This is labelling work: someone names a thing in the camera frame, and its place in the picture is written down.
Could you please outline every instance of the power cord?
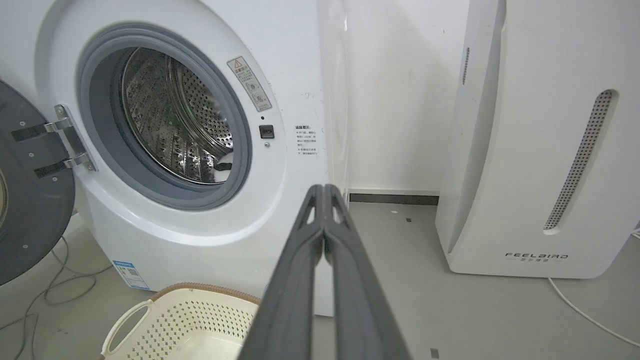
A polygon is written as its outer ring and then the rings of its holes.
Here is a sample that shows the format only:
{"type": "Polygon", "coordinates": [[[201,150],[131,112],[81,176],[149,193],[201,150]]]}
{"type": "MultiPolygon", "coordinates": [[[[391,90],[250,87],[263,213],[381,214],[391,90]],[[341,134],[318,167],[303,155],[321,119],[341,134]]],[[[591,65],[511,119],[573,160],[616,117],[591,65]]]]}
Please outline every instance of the power cord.
{"type": "Polygon", "coordinates": [[[65,239],[64,236],[61,237],[62,241],[65,243],[65,246],[67,248],[67,253],[65,254],[65,259],[64,260],[60,260],[60,258],[58,257],[58,255],[56,255],[56,253],[51,250],[51,255],[53,255],[54,258],[56,258],[56,260],[60,263],[61,267],[60,270],[58,270],[58,272],[56,273],[56,275],[53,277],[53,279],[51,279],[51,282],[49,283],[49,285],[46,287],[46,289],[42,290],[35,298],[33,298],[33,300],[31,301],[31,303],[29,303],[29,306],[27,307],[27,310],[24,312],[24,316],[21,318],[18,318],[6,325],[3,325],[2,327],[0,327],[0,331],[15,324],[18,322],[22,322],[22,344],[20,345],[20,350],[18,351],[18,354],[13,358],[14,360],[18,360],[18,358],[20,357],[20,355],[22,355],[22,352],[24,351],[24,347],[26,345],[27,342],[27,318],[29,318],[30,316],[35,316],[35,322],[33,324],[33,330],[31,333],[31,358],[32,360],[35,360],[35,353],[33,351],[33,342],[34,342],[34,338],[35,338],[35,334],[36,334],[36,327],[38,326],[38,313],[31,313],[29,314],[29,310],[31,310],[31,307],[33,306],[33,304],[36,302],[36,300],[38,300],[38,298],[44,294],[44,301],[47,305],[49,306],[57,306],[57,305],[62,305],[62,304],[66,304],[68,302],[72,302],[73,300],[77,300],[80,299],[81,297],[85,296],[89,291],[91,291],[91,289],[93,289],[93,287],[95,286],[95,284],[97,283],[98,279],[96,278],[96,275],[101,274],[107,270],[109,270],[113,265],[109,265],[106,268],[98,271],[98,272],[94,272],[91,274],[84,274],[81,272],[77,272],[71,268],[69,268],[67,266],[67,261],[69,260],[69,244],[67,243],[67,239],[65,239]],[[58,278],[58,276],[60,276],[60,274],[62,274],[62,271],[67,270],[71,273],[74,274],[73,277],[66,279],[66,280],[62,280],[60,282],[57,282],[56,284],[54,284],[54,282],[56,281],[56,279],[58,278]],[[66,284],[67,282],[76,280],[76,279],[82,279],[83,277],[88,277],[91,280],[93,280],[91,286],[89,286],[89,288],[87,290],[84,290],[80,295],[75,296],[71,299],[67,299],[67,300],[63,300],[63,301],[51,301],[49,300],[49,290],[56,288],[62,284],[66,284]]]}
{"type": "MultiPolygon", "coordinates": [[[[636,229],[634,230],[633,233],[631,233],[631,235],[635,238],[640,239],[640,229],[636,229]]],[[[558,296],[560,296],[560,299],[562,299],[567,305],[569,305],[570,308],[572,308],[573,310],[575,310],[576,313],[582,315],[582,317],[584,317],[585,319],[589,320],[593,325],[601,328],[602,330],[608,332],[609,334],[617,337],[618,339],[624,341],[625,343],[631,344],[635,347],[640,347],[640,343],[636,343],[635,341],[629,340],[627,338],[625,338],[624,336],[618,334],[617,332],[614,332],[613,330],[608,329],[607,327],[605,327],[604,325],[602,325],[601,323],[597,322],[596,320],[592,319],[589,315],[585,314],[582,312],[582,310],[578,309],[577,306],[573,305],[573,303],[571,303],[560,291],[560,289],[558,289],[558,287],[556,286],[556,284],[554,283],[554,281],[550,278],[547,277],[547,280],[549,280],[549,283],[551,284],[551,286],[553,286],[554,290],[556,291],[556,294],[558,294],[558,296]]]]}

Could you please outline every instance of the gray cable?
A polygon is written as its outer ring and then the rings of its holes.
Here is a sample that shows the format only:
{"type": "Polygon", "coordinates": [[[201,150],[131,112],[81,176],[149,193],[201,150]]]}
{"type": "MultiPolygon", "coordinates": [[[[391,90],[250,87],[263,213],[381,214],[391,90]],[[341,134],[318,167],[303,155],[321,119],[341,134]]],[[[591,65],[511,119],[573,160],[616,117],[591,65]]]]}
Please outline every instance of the gray cable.
{"type": "Polygon", "coordinates": [[[31,335],[31,358],[32,358],[32,360],[35,360],[35,358],[36,358],[34,350],[33,350],[33,342],[34,342],[35,335],[36,335],[36,326],[38,326],[38,317],[39,316],[38,316],[37,313],[29,314],[29,310],[31,310],[31,306],[33,306],[33,304],[36,302],[36,300],[38,300],[38,298],[42,294],[44,294],[45,303],[47,305],[49,305],[49,306],[57,306],[57,305],[66,304],[67,302],[72,302],[73,300],[76,300],[76,299],[79,299],[79,298],[85,296],[89,291],[91,291],[91,289],[93,289],[93,287],[95,286],[95,284],[98,281],[98,279],[95,277],[96,275],[101,274],[101,273],[109,270],[113,266],[113,265],[109,265],[106,268],[104,268],[104,269],[102,269],[102,270],[100,270],[98,272],[94,272],[92,274],[84,274],[84,273],[81,273],[81,272],[77,272],[77,271],[75,271],[73,269],[70,269],[67,266],[67,261],[69,260],[69,244],[67,243],[67,239],[65,239],[64,236],[62,236],[61,239],[65,243],[65,246],[67,248],[67,253],[65,254],[64,261],[60,260],[60,258],[56,255],[56,253],[53,250],[51,250],[51,255],[53,255],[53,257],[56,258],[56,260],[61,265],[60,270],[58,270],[58,272],[53,277],[53,279],[51,279],[51,282],[49,282],[49,285],[46,287],[46,289],[42,290],[38,295],[36,295],[35,298],[33,298],[31,303],[27,307],[27,310],[24,312],[24,316],[23,317],[18,318],[16,320],[14,320],[14,321],[12,321],[12,322],[10,322],[8,324],[5,324],[5,325],[0,327],[0,331],[1,331],[1,330],[5,329],[5,328],[15,324],[15,323],[18,323],[18,322],[22,321],[22,344],[20,345],[20,350],[18,351],[18,354],[13,358],[14,360],[18,360],[20,355],[22,355],[22,351],[24,351],[24,347],[25,347],[26,342],[27,342],[27,318],[29,316],[33,316],[33,315],[35,315],[36,320],[35,320],[35,322],[33,324],[33,333],[31,335]],[[73,273],[75,276],[73,276],[73,277],[71,277],[69,279],[66,279],[66,280],[62,280],[62,281],[54,284],[54,282],[56,281],[58,276],[60,276],[60,274],[62,274],[62,271],[64,271],[64,270],[67,270],[67,271],[73,273]],[[91,286],[89,286],[89,288],[87,290],[84,290],[80,295],[78,295],[76,297],[73,297],[71,299],[63,300],[63,301],[51,301],[51,300],[49,300],[49,290],[51,290],[51,289],[53,289],[53,288],[55,288],[57,286],[60,286],[62,284],[66,284],[69,281],[73,281],[73,280],[76,280],[76,279],[82,279],[83,277],[89,277],[89,278],[91,278],[93,280],[93,282],[92,282],[91,286]]]}

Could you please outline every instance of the laundry basket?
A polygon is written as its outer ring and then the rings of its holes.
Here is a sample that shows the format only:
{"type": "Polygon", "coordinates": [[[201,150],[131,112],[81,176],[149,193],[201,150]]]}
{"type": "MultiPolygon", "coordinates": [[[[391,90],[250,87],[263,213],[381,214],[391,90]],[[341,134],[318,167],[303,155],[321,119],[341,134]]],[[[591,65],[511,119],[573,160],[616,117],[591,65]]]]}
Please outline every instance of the laundry basket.
{"type": "Polygon", "coordinates": [[[259,299],[194,282],[170,286],[128,310],[109,331],[99,360],[235,359],[259,299]],[[147,312],[115,348],[119,328],[138,310],[147,312]]]}

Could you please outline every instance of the air vent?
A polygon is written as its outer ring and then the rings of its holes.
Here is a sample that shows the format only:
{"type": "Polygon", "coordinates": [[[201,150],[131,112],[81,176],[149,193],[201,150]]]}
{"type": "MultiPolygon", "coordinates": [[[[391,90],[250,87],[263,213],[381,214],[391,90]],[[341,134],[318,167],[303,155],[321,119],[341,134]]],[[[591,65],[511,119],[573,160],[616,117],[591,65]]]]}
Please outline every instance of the air vent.
{"type": "Polygon", "coordinates": [[[591,110],[591,117],[587,123],[587,128],[584,130],[584,135],[582,135],[582,142],[578,148],[578,153],[573,159],[573,165],[569,170],[569,175],[566,177],[566,180],[564,180],[564,186],[560,191],[560,196],[558,196],[556,205],[551,211],[549,219],[547,219],[547,223],[543,230],[554,229],[557,227],[558,223],[560,223],[560,220],[571,201],[571,197],[573,197],[573,193],[580,183],[580,178],[584,173],[589,157],[593,152],[593,147],[598,140],[598,135],[600,134],[600,130],[607,116],[607,111],[609,111],[612,99],[612,90],[605,90],[596,98],[596,101],[593,104],[593,109],[591,110]]]}
{"type": "Polygon", "coordinates": [[[467,57],[465,58],[465,70],[462,72],[462,85],[467,80],[467,67],[469,66],[469,48],[467,48],[467,57]]]}

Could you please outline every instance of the warning label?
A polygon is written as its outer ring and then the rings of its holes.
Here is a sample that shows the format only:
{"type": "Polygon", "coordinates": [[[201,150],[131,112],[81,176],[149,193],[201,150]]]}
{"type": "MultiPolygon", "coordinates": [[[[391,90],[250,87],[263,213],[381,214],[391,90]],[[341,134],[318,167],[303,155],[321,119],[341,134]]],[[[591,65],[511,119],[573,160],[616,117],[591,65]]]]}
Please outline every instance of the warning label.
{"type": "Polygon", "coordinates": [[[309,125],[296,125],[298,155],[318,155],[316,132],[309,125]]]}
{"type": "Polygon", "coordinates": [[[120,272],[122,278],[129,284],[130,287],[136,289],[149,290],[149,287],[142,279],[136,268],[132,263],[125,263],[123,261],[114,261],[115,268],[120,272]]]}
{"type": "Polygon", "coordinates": [[[264,92],[264,89],[258,82],[258,79],[255,78],[253,71],[249,68],[249,65],[247,65],[244,58],[240,56],[230,60],[227,62],[227,65],[229,65],[231,70],[233,70],[234,74],[246,90],[246,93],[251,97],[251,101],[253,101],[255,109],[258,111],[271,109],[271,102],[269,101],[269,98],[267,98],[267,94],[264,92]]]}

